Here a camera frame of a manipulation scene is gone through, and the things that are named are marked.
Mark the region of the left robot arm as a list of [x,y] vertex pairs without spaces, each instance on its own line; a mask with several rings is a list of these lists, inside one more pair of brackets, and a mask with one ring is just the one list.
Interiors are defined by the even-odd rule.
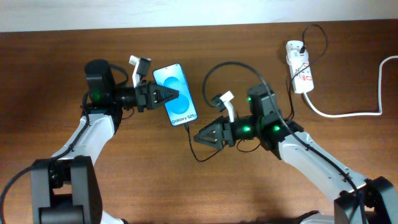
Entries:
[[116,83],[117,66],[104,59],[85,65],[88,92],[80,124],[67,143],[48,159],[38,159],[30,173],[34,223],[125,223],[103,210],[94,164],[116,134],[124,110],[154,110],[179,96],[177,90],[144,80],[149,58],[131,57],[132,81]]

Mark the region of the blue Samsung smartphone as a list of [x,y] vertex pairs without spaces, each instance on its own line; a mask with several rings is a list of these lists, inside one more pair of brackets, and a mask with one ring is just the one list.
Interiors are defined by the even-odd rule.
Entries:
[[194,121],[198,118],[192,95],[183,68],[179,63],[153,71],[156,84],[174,91],[175,99],[165,104],[172,126]]

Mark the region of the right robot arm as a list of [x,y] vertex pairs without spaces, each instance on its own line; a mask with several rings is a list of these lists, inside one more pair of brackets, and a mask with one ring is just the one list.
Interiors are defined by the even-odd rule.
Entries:
[[283,121],[274,92],[266,85],[248,90],[251,115],[234,117],[231,92],[213,98],[220,116],[199,130],[195,142],[218,150],[257,138],[261,147],[299,170],[334,204],[334,214],[314,210],[294,223],[397,223],[397,191],[384,177],[369,179],[322,149],[295,121]]

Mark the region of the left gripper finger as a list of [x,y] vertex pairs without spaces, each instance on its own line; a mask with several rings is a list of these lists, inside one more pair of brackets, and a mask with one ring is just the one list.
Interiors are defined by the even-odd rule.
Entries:
[[178,98],[179,91],[156,83],[152,84],[152,96],[154,99]]
[[166,99],[154,99],[152,100],[152,109],[157,109],[163,105],[165,105],[166,103],[174,100],[175,98],[166,98]]

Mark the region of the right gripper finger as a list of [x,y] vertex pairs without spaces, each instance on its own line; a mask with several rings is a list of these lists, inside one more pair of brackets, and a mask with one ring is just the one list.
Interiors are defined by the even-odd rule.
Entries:
[[200,144],[204,144],[210,147],[213,147],[217,150],[222,150],[224,148],[223,142],[219,139],[202,139],[198,137],[194,137],[194,141]]
[[220,116],[199,130],[198,136],[200,139],[218,139],[223,131],[224,116]]

